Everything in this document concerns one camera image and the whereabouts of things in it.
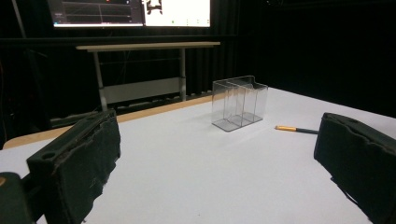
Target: black curtain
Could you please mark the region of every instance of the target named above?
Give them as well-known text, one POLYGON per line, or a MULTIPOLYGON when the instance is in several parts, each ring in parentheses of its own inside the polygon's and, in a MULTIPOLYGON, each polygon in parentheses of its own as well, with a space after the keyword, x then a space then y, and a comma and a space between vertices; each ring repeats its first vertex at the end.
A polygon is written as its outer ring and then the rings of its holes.
POLYGON ((396 118, 395 9, 394 0, 261 1, 251 71, 270 87, 396 118))
MULTIPOLYGON (((210 28, 85 30, 53 29, 45 0, 17 3, 26 38, 21 35, 11 1, 0 3, 0 60, 5 77, 2 97, 8 96, 7 106, 17 111, 11 119, 17 126, 15 135, 44 131, 50 128, 49 119, 100 108, 92 55, 77 50, 78 45, 220 41, 221 45, 213 49, 186 50, 187 94, 210 91, 213 80, 238 76, 240 1, 212 0, 210 28)), ((179 76, 176 50, 109 52, 100 57, 106 85, 179 76)))

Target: pen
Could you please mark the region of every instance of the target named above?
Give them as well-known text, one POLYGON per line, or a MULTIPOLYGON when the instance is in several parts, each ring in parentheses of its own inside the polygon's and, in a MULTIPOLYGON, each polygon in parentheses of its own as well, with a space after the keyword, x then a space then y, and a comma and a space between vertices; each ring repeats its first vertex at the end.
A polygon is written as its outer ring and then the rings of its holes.
POLYGON ((276 125, 275 129, 281 130, 281 131, 297 132, 297 133, 314 133, 314 134, 318 134, 318 131, 315 131, 315 130, 301 129, 301 128, 295 128, 295 127, 287 127, 287 126, 279 126, 279 125, 276 125))

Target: computer screen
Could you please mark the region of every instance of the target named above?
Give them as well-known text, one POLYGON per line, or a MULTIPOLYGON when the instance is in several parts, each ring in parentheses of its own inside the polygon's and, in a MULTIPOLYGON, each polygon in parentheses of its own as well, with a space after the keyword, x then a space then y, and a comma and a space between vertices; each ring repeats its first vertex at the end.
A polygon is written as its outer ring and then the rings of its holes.
POLYGON ((210 27, 210 0, 47 0, 55 28, 210 27))

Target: table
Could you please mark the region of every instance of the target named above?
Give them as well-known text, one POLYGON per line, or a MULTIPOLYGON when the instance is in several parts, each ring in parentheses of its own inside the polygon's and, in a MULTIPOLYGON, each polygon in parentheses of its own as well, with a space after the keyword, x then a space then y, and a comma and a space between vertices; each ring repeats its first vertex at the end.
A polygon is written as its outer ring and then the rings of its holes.
POLYGON ((93 54, 96 78, 102 110, 107 110, 107 104, 134 100, 144 97, 180 92, 182 101, 186 100, 186 52, 185 49, 213 48, 220 42, 176 42, 176 43, 148 43, 124 45, 77 46, 77 49, 87 50, 93 54), (104 86, 99 62, 99 52, 148 50, 148 49, 179 49, 180 77, 158 79, 146 82, 129 83, 114 86, 104 86))
MULTIPOLYGON (((313 158, 324 112, 396 138, 396 119, 269 88, 262 121, 226 133, 211 102, 120 122, 121 157, 87 223, 371 223, 313 158)), ((51 139, 0 151, 0 172, 28 174, 51 139)), ((38 223, 45 223, 42 218, 38 223)))

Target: clear plastic box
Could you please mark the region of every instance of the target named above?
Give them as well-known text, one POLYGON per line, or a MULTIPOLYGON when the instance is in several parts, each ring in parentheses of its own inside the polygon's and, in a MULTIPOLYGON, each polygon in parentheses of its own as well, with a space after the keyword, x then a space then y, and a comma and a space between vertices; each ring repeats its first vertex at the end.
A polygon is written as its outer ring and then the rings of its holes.
POLYGON ((268 86, 254 76, 214 81, 212 91, 212 124, 225 132, 262 120, 268 86))

